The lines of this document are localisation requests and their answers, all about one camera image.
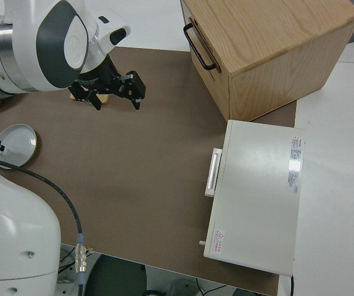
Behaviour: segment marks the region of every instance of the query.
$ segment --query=wooden box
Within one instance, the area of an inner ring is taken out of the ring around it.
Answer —
[[[250,121],[322,88],[354,32],[349,0],[181,0],[221,113]]]

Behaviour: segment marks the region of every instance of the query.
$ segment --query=black cable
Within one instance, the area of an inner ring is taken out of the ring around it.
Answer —
[[[294,296],[294,290],[295,290],[294,276],[291,276],[291,278],[290,278],[290,296]]]
[[[196,284],[197,284],[197,288],[199,289],[200,293],[202,294],[202,296],[204,296],[203,291],[199,286],[199,281],[197,280],[197,278],[196,278]]]
[[[208,290],[206,293],[204,293],[204,295],[206,295],[207,293],[213,292],[213,291],[215,291],[215,290],[218,290],[218,289],[220,289],[220,288],[225,288],[225,287],[226,287],[226,285],[223,285],[223,286],[219,286],[218,288]]]
[[[64,261],[75,249],[76,247],[72,248],[72,250],[70,252],[68,252],[68,254],[66,256],[64,256],[62,259],[59,260],[59,263]]]
[[[53,182],[51,182],[47,178],[45,178],[39,174],[36,174],[30,170],[27,170],[25,168],[20,168],[19,166],[12,165],[11,163],[7,163],[7,162],[2,162],[1,160],[0,160],[0,165],[2,165],[4,167],[11,168],[16,171],[20,171],[21,173],[27,174],[29,176],[32,176],[32,177],[39,179],[40,181],[50,185],[52,188],[54,188],[64,198],[67,205],[70,207],[70,209],[74,215],[74,218],[76,219],[78,233],[83,233],[82,228],[81,228],[80,218],[78,217],[77,211],[76,211],[74,205],[72,204],[71,200],[67,197],[66,193],[64,193],[63,190],[61,190],[61,188],[56,186]]]
[[[226,287],[226,285],[219,286],[219,287],[217,287],[217,288],[215,288],[215,289],[211,289],[211,290],[208,290],[207,292],[204,292],[204,293],[203,293],[202,289],[200,288],[199,281],[197,280],[197,277],[196,277],[196,284],[197,284],[197,287],[199,288],[199,291],[200,291],[200,293],[202,294],[202,296],[204,296],[204,295],[206,295],[206,294],[208,294],[208,293],[210,293],[210,292],[213,292],[213,291],[216,291],[216,290],[218,290],[218,289],[221,289],[221,288],[225,288],[225,287]]]
[[[78,296],[84,295],[84,285],[78,285]]]
[[[71,262],[71,263],[68,264],[68,265],[63,265],[63,266],[61,266],[61,267],[60,267],[61,269],[58,270],[58,274],[63,273],[66,269],[68,269],[69,267],[72,267],[74,264],[75,264],[75,262]]]

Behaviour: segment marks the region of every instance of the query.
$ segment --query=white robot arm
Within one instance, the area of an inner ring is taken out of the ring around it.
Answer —
[[[120,75],[108,55],[130,33],[117,14],[86,7],[84,0],[4,3],[0,97],[69,88],[76,100],[97,109],[96,94],[104,93],[139,108],[144,84],[134,71]],[[0,176],[0,295],[53,296],[59,248],[59,222],[51,208]]]

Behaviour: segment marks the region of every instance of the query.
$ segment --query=cable connector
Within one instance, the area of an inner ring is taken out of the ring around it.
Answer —
[[[76,273],[84,273],[86,271],[86,247],[79,242],[76,246]]]

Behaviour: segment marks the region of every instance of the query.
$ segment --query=brown mat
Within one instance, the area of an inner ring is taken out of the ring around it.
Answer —
[[[141,110],[111,97],[101,111],[68,91],[26,94],[0,110],[0,132],[16,123],[39,137],[26,168],[72,199],[86,245],[95,251],[198,278],[276,295],[278,275],[203,256],[212,199],[204,196],[213,147],[226,122],[188,52],[116,48],[118,69],[136,70],[147,86]],[[259,118],[293,125],[295,104]],[[1,174],[41,196],[75,244],[72,214],[51,188],[12,171]]]

